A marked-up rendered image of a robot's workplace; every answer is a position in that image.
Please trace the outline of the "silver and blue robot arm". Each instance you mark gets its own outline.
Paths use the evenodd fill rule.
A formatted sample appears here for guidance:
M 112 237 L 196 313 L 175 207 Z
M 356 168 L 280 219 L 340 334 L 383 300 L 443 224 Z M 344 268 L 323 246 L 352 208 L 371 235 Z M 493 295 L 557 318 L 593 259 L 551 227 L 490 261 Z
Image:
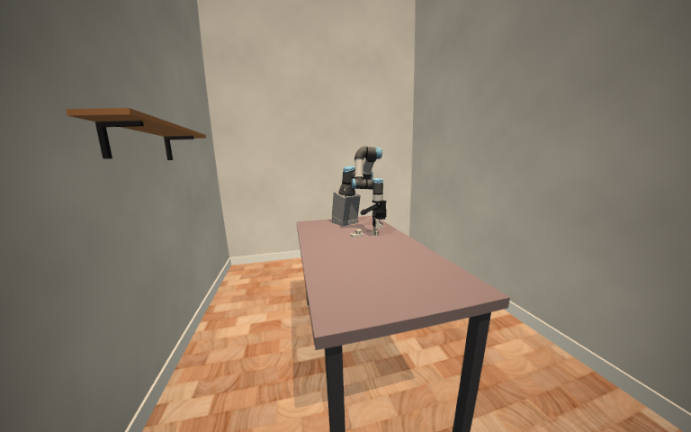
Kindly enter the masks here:
M 383 179 L 374 178 L 372 180 L 373 164 L 376 159 L 381 159 L 381 156 L 381 148 L 359 148 L 354 156 L 355 166 L 345 166 L 343 169 L 342 184 L 338 193 L 344 196 L 354 196 L 355 189 L 370 189 L 373 190 L 374 201 L 383 201 Z M 360 213 L 365 215 L 376 208 L 377 206 L 374 204 L 363 209 Z

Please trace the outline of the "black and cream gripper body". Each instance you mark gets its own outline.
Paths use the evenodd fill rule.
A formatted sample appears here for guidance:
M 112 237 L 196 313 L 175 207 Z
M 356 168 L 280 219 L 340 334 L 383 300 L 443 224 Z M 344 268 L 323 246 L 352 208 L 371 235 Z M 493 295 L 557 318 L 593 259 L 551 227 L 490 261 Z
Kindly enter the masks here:
M 379 220 L 385 220 L 386 218 L 386 201 L 374 201 L 372 200 L 373 203 L 376 204 L 377 208 L 372 210 L 372 215 L 374 215 L 375 219 Z M 379 204 L 378 204 L 379 203 Z

